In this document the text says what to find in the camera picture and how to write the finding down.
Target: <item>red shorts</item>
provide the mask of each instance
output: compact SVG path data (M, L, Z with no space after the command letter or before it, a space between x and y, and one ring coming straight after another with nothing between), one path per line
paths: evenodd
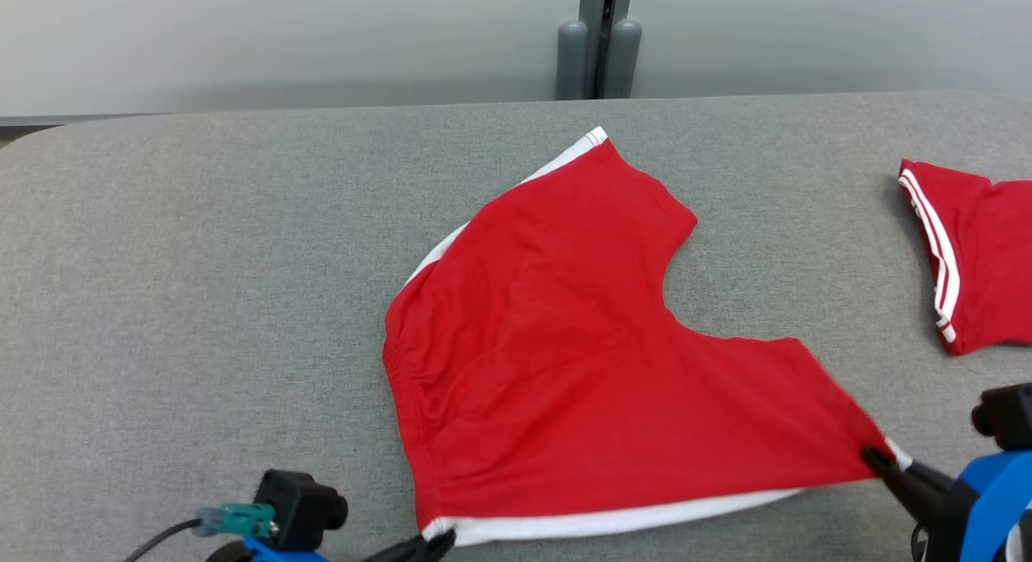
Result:
M881 433L802 342L664 305L696 223L596 128L431 251L384 345L424 536L622 532L872 476Z
M925 230L946 349L1032 342L1032 180L903 161L899 184Z

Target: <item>red fabric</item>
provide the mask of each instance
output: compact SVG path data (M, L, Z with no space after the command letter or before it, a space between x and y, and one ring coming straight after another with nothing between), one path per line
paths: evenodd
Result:
M947 351L1032 342L1032 180L994 185L985 176L903 161L900 185L926 231ZM935 256L945 246L955 265L943 267ZM952 311L950 290L957 291Z
M881 433L802 342L665 307L696 223L607 140L488 203L407 284L384 364L420 528L872 476Z

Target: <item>gray table surface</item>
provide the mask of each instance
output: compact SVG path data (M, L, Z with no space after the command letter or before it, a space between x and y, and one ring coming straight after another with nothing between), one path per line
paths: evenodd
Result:
M119 559L268 467L337 486L324 555L415 533L383 315L444 235L595 125L700 219L668 306L797 335L899 443L957 473L968 412L1032 352L954 359L903 157L1021 179L1032 102L966 93L542 102L118 119L0 151L0 560ZM690 441L690 426L685 441ZM909 560L876 483L625 535L449 560ZM219 543L178 536L151 560Z

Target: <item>white stripe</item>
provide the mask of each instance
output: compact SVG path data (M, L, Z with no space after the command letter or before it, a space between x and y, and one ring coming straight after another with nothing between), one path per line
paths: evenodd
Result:
M455 546L472 546L493 540L573 538L616 534L730 514L784 499L802 491L803 489L751 492L735 496L568 516L437 518L423 528L423 537L430 539L454 529Z
M925 234L928 235L932 256L939 260L939 273L935 284L935 311L939 315L939 322L936 323L936 326L941 328L942 335L947 342L955 341L957 340L957 331L953 325L943 327L944 324L953 321L954 309L957 308L957 299L961 291L961 275L954 245L949 241L949 235L946 234L942 220L939 220L939 213L936 212L932 202L928 201L925 192L922 191L921 184L917 184L917 177L913 175L913 172L910 172L910 169L903 169L899 176L899 184L910 193L911 205L914 206L917 217L925 225Z
M556 157L552 159L552 161L549 161L548 165L545 165L542 168L536 170L534 172L534 175L526 177L526 179L520 180L520 183L517 184L517 187L519 187L519 185L527 183L527 180L534 180L538 179L539 176L548 175L549 172L553 172L553 170L560 168L563 165L568 165L569 163L574 161L574 159L581 157L581 155L586 154L590 150L593 150L593 147L600 146L600 144L604 143L608 138L609 135L606 135L605 130L601 128L601 126L591 129L591 131L588 132L586 135L580 137L580 140L578 140L578 142L573 143L573 145L569 147L569 150L563 151L562 154L559 155L559 157ZM442 241L438 243L438 245L433 246L433 250L430 251L430 254L427 254L426 257L423 258L423 261L419 262L416 271L412 272L412 275L409 275L409 279L406 279L405 283L409 284L410 282L412 282L413 278L415 278L416 275L419 275L419 272L422 272L423 268L426 268L427 265L433 264L434 261L441 260L446 251L448 251L448 246L452 245L452 242L455 240L455 238L458 238L458 235L461 234L463 229L465 229L466 225L469 224L470 223L467 221L466 223L459 225L459 228L456 229L456 231L451 232L451 234L449 234L447 238L442 239Z

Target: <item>gray fabric surface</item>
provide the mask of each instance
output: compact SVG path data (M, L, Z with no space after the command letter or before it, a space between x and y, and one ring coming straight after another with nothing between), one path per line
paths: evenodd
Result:
M968 412L1032 352L936 340L901 157L1017 179L1032 102L962 93L483 104L119 119L0 152L0 560L125 556L265 468L337 486L324 555L416 532L383 312L482 203L595 125L700 219L670 308L797 335L913 455L992 451ZM879 484L633 534L449 560L909 560ZM178 536L151 560L218 544Z

